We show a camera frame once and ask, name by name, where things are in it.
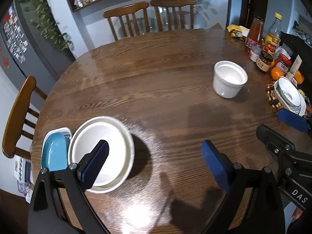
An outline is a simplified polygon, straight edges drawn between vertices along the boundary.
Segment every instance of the wooden bead trivet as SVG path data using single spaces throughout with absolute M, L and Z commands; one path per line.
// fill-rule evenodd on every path
M 274 95 L 274 82 L 266 85 L 266 97 L 269 100 L 269 104 L 272 107 L 274 113 L 277 113 L 279 110 L 284 108 L 282 104 L 278 101 L 278 99 Z

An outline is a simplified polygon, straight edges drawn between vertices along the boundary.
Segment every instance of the refrigerator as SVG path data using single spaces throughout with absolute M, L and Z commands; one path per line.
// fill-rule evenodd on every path
M 14 0 L 0 22 L 1 67 L 18 90 L 26 77 L 34 76 L 37 87 L 48 95 L 75 58 L 40 35 L 31 24 L 33 12 L 25 11 L 25 6 Z M 40 110 L 44 100 L 34 92 L 31 103 Z

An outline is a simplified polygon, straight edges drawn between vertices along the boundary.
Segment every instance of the metal screw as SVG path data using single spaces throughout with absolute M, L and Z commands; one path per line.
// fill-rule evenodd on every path
M 290 176 L 292 174 L 292 170 L 290 168 L 286 168 L 285 173 L 287 176 Z
M 44 167 L 44 168 L 42 168 L 42 169 L 40 170 L 40 173 L 41 173 L 41 174 L 44 174 L 44 173 L 46 173 L 47 170 L 48 170 L 48 168 L 47 168 L 47 167 Z
M 290 147 L 288 144 L 286 144 L 286 145 L 284 146 L 284 149 L 286 149 L 286 150 L 290 150 L 290 149 L 291 149 L 291 147 Z
M 266 173 L 270 173 L 271 172 L 271 168 L 266 166 L 266 167 L 264 167 L 264 171 Z
M 71 169 L 71 170 L 76 169 L 76 167 L 77 167 L 77 164 L 76 164 L 76 163 L 71 163 L 71 164 L 69 165 L 69 169 Z
M 233 166 L 237 170 L 241 169 L 241 164 L 240 163 L 235 163 L 235 164 L 233 164 Z

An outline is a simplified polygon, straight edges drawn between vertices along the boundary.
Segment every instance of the table top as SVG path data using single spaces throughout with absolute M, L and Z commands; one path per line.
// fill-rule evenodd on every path
M 248 82 L 233 99 L 213 90 L 213 66 L 233 61 Z M 255 68 L 244 43 L 223 30 L 148 33 L 83 54 L 60 77 L 41 110 L 32 145 L 36 178 L 44 136 L 108 115 L 129 129 L 135 161 L 127 180 L 107 194 L 86 192 L 99 218 L 114 233 L 201 233 L 220 205 L 220 190 L 200 153 L 210 139 L 245 168 L 274 166 L 255 136 L 260 124 L 275 129 L 304 151 L 307 135 L 277 119 L 268 104 L 269 75 Z M 79 226 L 68 197 L 68 215 Z M 248 198 L 232 223 L 243 216 Z

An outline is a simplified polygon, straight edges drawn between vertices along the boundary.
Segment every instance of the chair backrest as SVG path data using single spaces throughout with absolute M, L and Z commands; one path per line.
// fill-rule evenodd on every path
M 182 7 L 186 5 L 190 5 L 191 29 L 193 29 L 194 28 L 194 8 L 193 8 L 194 4 L 195 4 L 195 0 L 151 0 L 151 5 L 154 6 L 155 13 L 156 13 L 158 31 L 159 32 L 163 31 L 163 26 L 160 20 L 158 7 L 166 8 L 169 30 L 171 30 L 171 17 L 170 17 L 168 8 L 170 7 L 172 8 L 172 13 L 174 16 L 174 29 L 179 29 L 178 22 L 177 22 L 177 14 L 175 11 L 175 7 L 178 7 L 179 14 L 180 14 L 181 29 L 185 29 Z
M 134 24 L 134 27 L 135 27 L 135 33 L 138 36 L 138 35 L 140 35 L 140 31 L 139 31 L 138 24 L 137 24 L 137 21 L 136 21 L 135 12 L 137 12 L 139 10 L 143 10 L 145 31 L 146 31 L 146 33 L 148 33 L 149 32 L 149 22 L 147 20 L 147 11 L 146 11 L 146 8 L 148 6 L 149 6 L 148 2 L 139 2 L 139 3 L 135 3 L 135 4 L 119 7 L 119 8 L 110 10 L 110 11 L 105 11 L 103 13 L 103 16 L 105 18 L 107 18 L 108 23 L 110 24 L 110 28 L 111 28 L 111 30 L 113 32 L 113 36 L 114 36 L 115 41 L 117 41 L 118 38 L 117 38 L 116 32 L 114 30 L 114 26 L 112 24 L 112 20 L 110 18 L 111 17 L 119 17 L 123 37 L 127 37 L 127 32 L 126 32 L 126 29 L 124 28 L 124 21 L 122 19 L 122 16 L 125 15 L 126 16 L 126 20 L 127 20 L 127 25 L 128 25 L 128 30 L 129 30 L 130 36 L 133 37 L 134 35 L 133 35 L 132 28 L 131 28 L 131 22 L 130 22 L 130 19 L 129 19 L 129 14 L 132 14 L 133 24 Z
M 36 118 L 39 117 L 39 113 L 29 108 L 30 97 L 33 91 L 37 92 L 43 99 L 46 99 L 46 95 L 36 86 L 36 79 L 33 76 L 29 76 L 18 92 L 4 130 L 2 152 L 8 158 L 18 155 L 30 160 L 30 153 L 16 147 L 16 144 L 22 135 L 31 140 L 33 138 L 32 134 L 23 130 L 24 124 L 35 128 L 35 124 L 26 119 L 27 113 L 30 113 Z

